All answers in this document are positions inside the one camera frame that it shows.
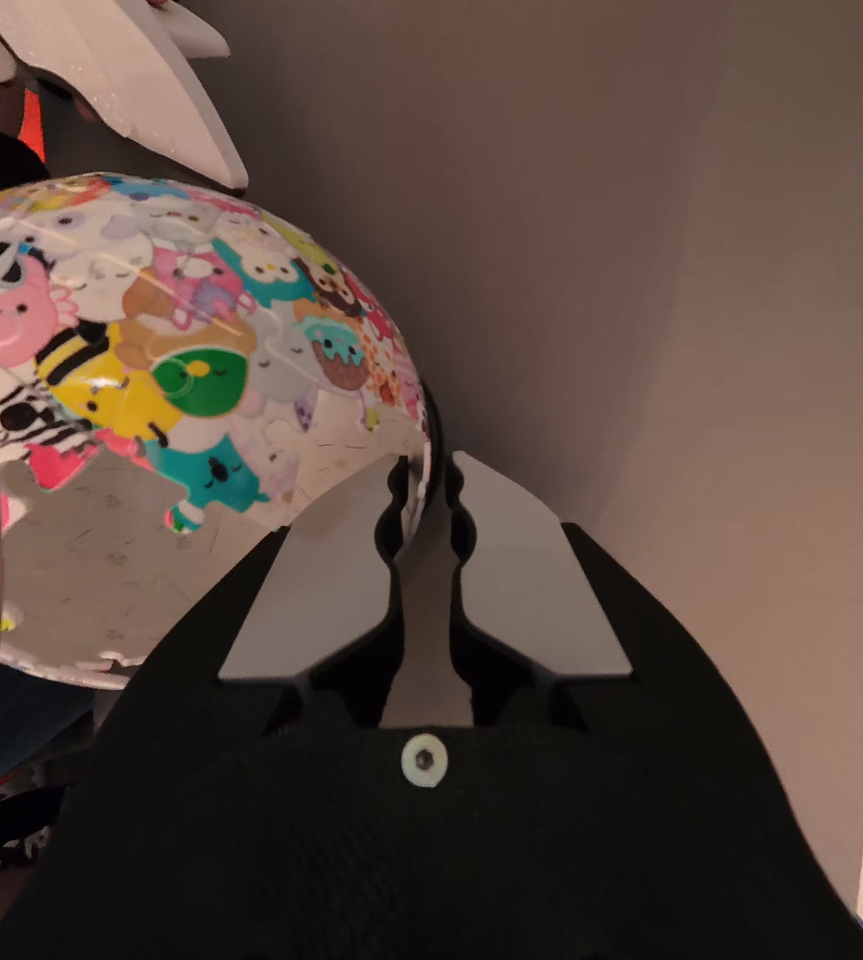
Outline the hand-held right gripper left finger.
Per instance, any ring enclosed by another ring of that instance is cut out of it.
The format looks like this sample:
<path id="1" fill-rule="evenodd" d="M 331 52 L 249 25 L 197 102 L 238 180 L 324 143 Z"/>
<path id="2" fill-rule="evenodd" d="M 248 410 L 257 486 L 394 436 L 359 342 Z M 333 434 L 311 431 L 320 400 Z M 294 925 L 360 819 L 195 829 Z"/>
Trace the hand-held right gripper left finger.
<path id="1" fill-rule="evenodd" d="M 218 678 L 310 681 L 388 619 L 406 544 L 411 464 L 387 454 L 332 486 L 291 526 Z"/>

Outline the black ball stand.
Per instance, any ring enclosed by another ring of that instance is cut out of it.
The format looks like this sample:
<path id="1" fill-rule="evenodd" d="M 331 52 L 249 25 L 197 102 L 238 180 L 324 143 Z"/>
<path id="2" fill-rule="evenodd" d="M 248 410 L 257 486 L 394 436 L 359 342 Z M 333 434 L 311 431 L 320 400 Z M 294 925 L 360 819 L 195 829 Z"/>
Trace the black ball stand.
<path id="1" fill-rule="evenodd" d="M 431 504 L 435 501 L 444 479 L 449 451 L 438 402 L 431 387 L 424 379 L 421 380 L 421 386 L 425 402 L 427 438 L 430 442 L 430 469 L 425 489 L 425 501 L 427 504 Z"/>

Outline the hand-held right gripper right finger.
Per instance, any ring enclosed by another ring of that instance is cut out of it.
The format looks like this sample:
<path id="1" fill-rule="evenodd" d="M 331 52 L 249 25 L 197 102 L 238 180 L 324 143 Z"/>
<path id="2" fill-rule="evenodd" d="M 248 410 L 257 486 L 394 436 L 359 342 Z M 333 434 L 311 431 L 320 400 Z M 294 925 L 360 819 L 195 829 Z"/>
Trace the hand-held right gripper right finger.
<path id="1" fill-rule="evenodd" d="M 446 493 L 449 653 L 471 688 L 625 681 L 632 665 L 553 510 L 464 451 Z"/>

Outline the person's dark blue clothing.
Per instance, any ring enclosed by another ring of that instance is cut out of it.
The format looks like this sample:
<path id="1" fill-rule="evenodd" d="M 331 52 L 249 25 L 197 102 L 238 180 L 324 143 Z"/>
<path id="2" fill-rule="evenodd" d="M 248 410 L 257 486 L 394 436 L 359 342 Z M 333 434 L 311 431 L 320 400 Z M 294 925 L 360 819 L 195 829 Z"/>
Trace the person's dark blue clothing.
<path id="1" fill-rule="evenodd" d="M 0 191 L 30 186 L 50 176 L 34 150 L 16 136 L 0 132 Z M 89 715 L 93 705 L 89 689 L 31 677 L 0 664 L 0 778 Z"/>

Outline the colourful puzzle ball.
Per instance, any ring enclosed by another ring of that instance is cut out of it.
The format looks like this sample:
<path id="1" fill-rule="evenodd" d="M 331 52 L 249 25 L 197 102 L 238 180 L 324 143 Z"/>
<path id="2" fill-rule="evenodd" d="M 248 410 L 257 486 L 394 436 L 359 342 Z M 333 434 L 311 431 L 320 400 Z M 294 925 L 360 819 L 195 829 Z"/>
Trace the colourful puzzle ball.
<path id="1" fill-rule="evenodd" d="M 387 456 L 433 465 L 405 340 L 294 225 L 95 172 L 0 189 L 0 665 L 122 690 L 267 535 Z"/>

